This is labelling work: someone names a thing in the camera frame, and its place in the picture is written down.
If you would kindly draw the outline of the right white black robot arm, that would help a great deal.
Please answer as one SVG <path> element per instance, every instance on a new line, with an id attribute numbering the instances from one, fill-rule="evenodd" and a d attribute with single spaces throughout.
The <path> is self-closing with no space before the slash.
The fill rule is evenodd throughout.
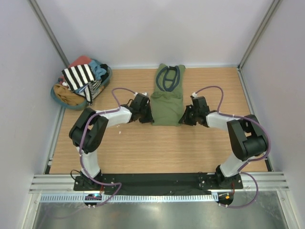
<path id="1" fill-rule="evenodd" d="M 211 111 L 206 98 L 191 96 L 192 104 L 179 120 L 180 124 L 194 126 L 200 124 L 208 128 L 227 131 L 232 149 L 231 155 L 220 164 L 214 175 L 217 187 L 231 188 L 239 172 L 253 159 L 269 148 L 267 134 L 259 125 L 255 115 L 234 116 Z"/>

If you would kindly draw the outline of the green motorcycle tank top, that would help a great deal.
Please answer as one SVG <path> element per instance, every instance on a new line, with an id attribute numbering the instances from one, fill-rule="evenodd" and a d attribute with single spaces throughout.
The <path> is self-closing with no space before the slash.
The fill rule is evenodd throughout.
<path id="1" fill-rule="evenodd" d="M 184 65 L 160 64 L 150 97 L 154 126 L 179 126 L 184 114 L 183 76 Z"/>

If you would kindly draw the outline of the black white striped top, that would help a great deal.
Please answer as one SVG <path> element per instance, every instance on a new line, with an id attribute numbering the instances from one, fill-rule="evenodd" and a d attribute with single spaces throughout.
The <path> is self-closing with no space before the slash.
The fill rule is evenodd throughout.
<path id="1" fill-rule="evenodd" d="M 96 80 L 88 64 L 66 68 L 62 70 L 62 75 L 70 90 L 73 92 Z"/>

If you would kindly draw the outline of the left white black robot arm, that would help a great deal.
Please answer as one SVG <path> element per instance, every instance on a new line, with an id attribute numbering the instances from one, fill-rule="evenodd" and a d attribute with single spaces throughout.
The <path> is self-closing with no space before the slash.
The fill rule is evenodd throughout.
<path id="1" fill-rule="evenodd" d="M 97 149 L 102 143 L 106 129 L 135 121 L 142 124 L 153 122 L 147 93 L 136 93 L 127 104 L 115 109 L 83 110 L 69 132 L 69 138 L 79 151 L 81 163 L 80 175 L 74 179 L 74 190 L 95 191 L 102 186 L 102 171 L 98 164 Z"/>

